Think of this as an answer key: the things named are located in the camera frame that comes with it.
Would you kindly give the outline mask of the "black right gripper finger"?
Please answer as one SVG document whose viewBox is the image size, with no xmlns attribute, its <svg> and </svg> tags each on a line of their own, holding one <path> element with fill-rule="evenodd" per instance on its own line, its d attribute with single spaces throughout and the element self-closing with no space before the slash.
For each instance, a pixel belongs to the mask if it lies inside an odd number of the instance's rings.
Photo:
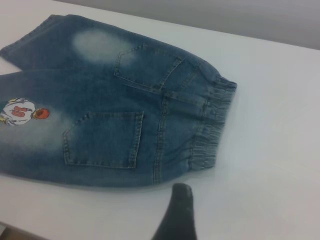
<svg viewBox="0 0 320 240">
<path fill-rule="evenodd" d="M 194 198 L 189 185 L 175 183 L 165 215 L 154 240 L 196 240 Z"/>
</svg>

